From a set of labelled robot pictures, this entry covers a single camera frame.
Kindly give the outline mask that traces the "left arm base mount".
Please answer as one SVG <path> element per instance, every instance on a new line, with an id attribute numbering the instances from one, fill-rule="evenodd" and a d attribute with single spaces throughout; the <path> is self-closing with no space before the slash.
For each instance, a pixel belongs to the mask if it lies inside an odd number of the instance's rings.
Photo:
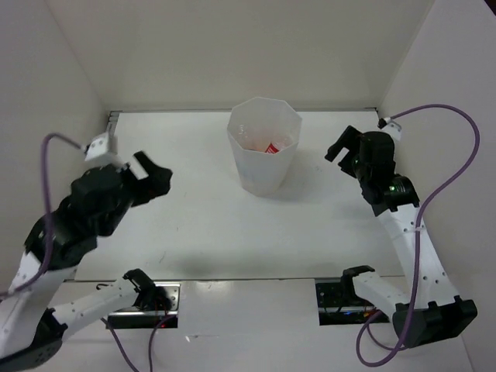
<path id="1" fill-rule="evenodd" d="M 167 320 L 159 329 L 176 329 L 178 324 L 179 299 L 181 283 L 173 281 L 156 281 L 162 288 L 165 299 L 155 298 L 146 305 L 134 305 L 110 313 L 105 320 L 113 329 L 153 329 L 159 322 Z"/>

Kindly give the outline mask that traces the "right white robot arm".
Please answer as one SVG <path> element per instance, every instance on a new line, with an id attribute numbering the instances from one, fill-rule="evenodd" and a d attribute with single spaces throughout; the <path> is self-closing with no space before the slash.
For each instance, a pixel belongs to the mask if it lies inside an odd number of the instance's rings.
<path id="1" fill-rule="evenodd" d="M 358 180 L 362 196 L 390 236 L 405 278 L 405 294 L 367 265 L 343 271 L 341 299 L 349 305 L 366 300 L 382 311 L 406 349 L 457 337 L 477 317 L 471 299 L 460 297 L 429 237 L 413 183 L 395 170 L 394 140 L 386 132 L 362 133 L 347 126 L 325 159 Z"/>

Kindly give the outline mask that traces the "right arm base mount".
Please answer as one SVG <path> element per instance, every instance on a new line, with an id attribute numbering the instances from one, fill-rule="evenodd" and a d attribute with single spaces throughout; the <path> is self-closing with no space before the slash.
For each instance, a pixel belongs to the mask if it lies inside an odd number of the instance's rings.
<path id="1" fill-rule="evenodd" d="M 344 298 L 339 278 L 316 279 L 315 293 L 320 326 L 362 325 L 377 313 L 370 302 Z"/>

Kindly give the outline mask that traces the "red label water bottle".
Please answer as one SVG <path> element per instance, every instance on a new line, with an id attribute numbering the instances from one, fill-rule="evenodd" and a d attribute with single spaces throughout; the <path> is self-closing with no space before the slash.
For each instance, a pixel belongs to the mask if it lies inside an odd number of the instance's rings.
<path id="1" fill-rule="evenodd" d="M 289 136 L 279 136 L 271 140 L 267 146 L 265 153 L 276 154 L 285 150 L 293 144 L 293 139 Z"/>

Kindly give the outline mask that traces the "blue label clear bottle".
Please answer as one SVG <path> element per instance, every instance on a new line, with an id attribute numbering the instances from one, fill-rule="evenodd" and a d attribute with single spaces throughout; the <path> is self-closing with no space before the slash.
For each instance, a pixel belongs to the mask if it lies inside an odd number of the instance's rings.
<path id="1" fill-rule="evenodd" d="M 251 148 L 254 145 L 253 128 L 245 123 L 239 124 L 236 140 L 241 147 Z"/>

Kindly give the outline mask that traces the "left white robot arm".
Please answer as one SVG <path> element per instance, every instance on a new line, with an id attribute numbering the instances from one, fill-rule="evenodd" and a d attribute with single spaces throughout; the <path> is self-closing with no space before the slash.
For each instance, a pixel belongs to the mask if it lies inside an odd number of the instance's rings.
<path id="1" fill-rule="evenodd" d="M 50 306 L 83 257 L 96 249 L 98 238 L 111 236 L 131 208 L 171 189 L 172 170 L 156 165 L 143 151 L 134 157 L 145 178 L 139 179 L 129 164 L 93 167 L 74 180 L 59 207 L 31 229 L 12 293 L 1 297 L 3 371 L 41 366 L 76 332 L 120 309 L 171 310 L 166 291 L 140 269 L 127 271 L 93 294 Z"/>

